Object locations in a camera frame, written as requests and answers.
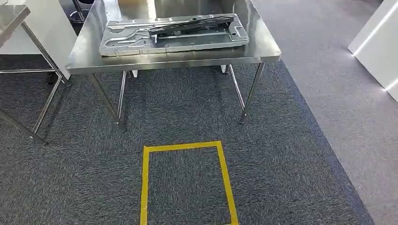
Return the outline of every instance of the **black metal bar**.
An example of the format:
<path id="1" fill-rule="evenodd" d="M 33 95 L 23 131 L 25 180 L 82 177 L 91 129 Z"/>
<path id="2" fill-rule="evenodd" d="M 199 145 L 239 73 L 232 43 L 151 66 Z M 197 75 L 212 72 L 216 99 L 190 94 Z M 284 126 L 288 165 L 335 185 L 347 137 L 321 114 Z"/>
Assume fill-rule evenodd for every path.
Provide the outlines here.
<path id="1" fill-rule="evenodd" d="M 172 25 L 167 25 L 163 27 L 155 27 L 149 29 L 149 35 L 160 35 L 166 33 L 173 33 L 182 30 L 196 30 L 196 29 L 206 29 L 207 27 L 216 26 L 223 23 L 233 22 L 233 17 L 218 16 L 214 18 L 193 20 L 189 22 L 182 22 Z"/>

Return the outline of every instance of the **metal panel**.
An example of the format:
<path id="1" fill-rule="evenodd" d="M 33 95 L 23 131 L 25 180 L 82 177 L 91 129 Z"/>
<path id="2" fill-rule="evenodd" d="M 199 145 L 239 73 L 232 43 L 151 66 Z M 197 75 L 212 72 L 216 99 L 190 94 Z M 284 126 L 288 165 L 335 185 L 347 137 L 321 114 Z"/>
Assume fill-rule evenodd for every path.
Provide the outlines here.
<path id="1" fill-rule="evenodd" d="M 219 16 L 231 17 L 234 21 L 228 29 L 198 30 L 167 37 L 151 36 L 148 32 L 150 28 Z M 249 37 L 236 14 L 179 16 L 110 21 L 104 31 L 99 52 L 103 56 L 122 56 L 238 47 L 247 43 Z"/>

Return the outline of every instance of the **gray floor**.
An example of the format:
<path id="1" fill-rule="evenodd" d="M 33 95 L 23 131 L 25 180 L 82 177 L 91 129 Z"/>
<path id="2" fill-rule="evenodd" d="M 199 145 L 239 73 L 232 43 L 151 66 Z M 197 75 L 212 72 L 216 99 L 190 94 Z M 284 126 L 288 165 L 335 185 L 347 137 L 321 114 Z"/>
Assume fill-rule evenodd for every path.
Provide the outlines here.
<path id="1" fill-rule="evenodd" d="M 245 96 L 255 69 L 235 65 Z M 76 77 L 39 131 L 48 146 L 0 121 L 0 224 L 138 224 L 143 145 L 212 140 L 222 142 L 240 224 L 372 224 L 283 62 L 264 77 L 242 126 L 219 67 L 142 71 L 127 82 L 125 133 Z M 114 104 L 120 78 L 99 76 Z M 0 106 L 32 126 L 46 75 L 0 79 Z M 214 148 L 151 153 L 149 224 L 228 223 L 217 160 Z"/>
<path id="2" fill-rule="evenodd" d="M 253 0 L 377 224 L 398 223 L 398 104 L 347 46 L 378 0 Z"/>

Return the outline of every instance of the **led light strip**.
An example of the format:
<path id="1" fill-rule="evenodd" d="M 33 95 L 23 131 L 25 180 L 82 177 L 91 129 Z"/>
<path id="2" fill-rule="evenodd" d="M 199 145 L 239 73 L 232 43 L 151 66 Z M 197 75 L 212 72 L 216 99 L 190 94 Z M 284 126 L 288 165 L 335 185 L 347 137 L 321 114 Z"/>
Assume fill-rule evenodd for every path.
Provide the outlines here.
<path id="1" fill-rule="evenodd" d="M 394 87 L 396 84 L 398 83 L 398 79 L 394 80 L 394 82 L 392 82 L 390 85 L 388 85 L 385 89 L 383 89 L 383 91 L 388 91 L 390 90 L 392 87 Z"/>
<path id="2" fill-rule="evenodd" d="M 368 43 L 368 41 L 376 34 L 376 32 L 383 26 L 383 24 L 387 21 L 387 19 L 392 15 L 395 9 L 398 8 L 398 1 L 392 6 L 392 8 L 388 11 L 388 13 L 383 17 L 383 19 L 379 22 L 379 24 L 372 30 L 370 35 L 366 38 L 366 40 L 360 45 L 360 47 L 354 52 L 354 56 L 356 56 L 362 48 Z"/>

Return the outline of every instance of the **floor marking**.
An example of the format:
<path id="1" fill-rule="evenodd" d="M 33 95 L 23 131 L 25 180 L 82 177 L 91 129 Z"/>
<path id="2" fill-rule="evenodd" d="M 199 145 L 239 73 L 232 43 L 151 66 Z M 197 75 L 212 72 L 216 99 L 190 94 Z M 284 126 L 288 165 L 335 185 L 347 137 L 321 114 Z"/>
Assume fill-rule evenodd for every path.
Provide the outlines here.
<path id="1" fill-rule="evenodd" d="M 222 149 L 221 141 L 215 142 L 199 142 L 190 144 L 176 144 L 176 145 L 163 145 L 163 146 L 144 146 L 143 162 L 142 162 L 142 190 L 141 190 L 141 216 L 140 225 L 148 225 L 148 175 L 149 175 L 149 153 L 159 151 L 173 151 L 216 147 L 218 158 L 220 160 L 222 180 L 224 182 L 225 193 L 227 196 L 228 208 L 231 215 L 231 223 L 228 225 L 239 225 L 237 220 L 237 211 L 235 207 L 234 197 L 232 195 L 232 188 L 230 177 L 228 175 L 227 163 L 225 161 L 224 151 Z"/>

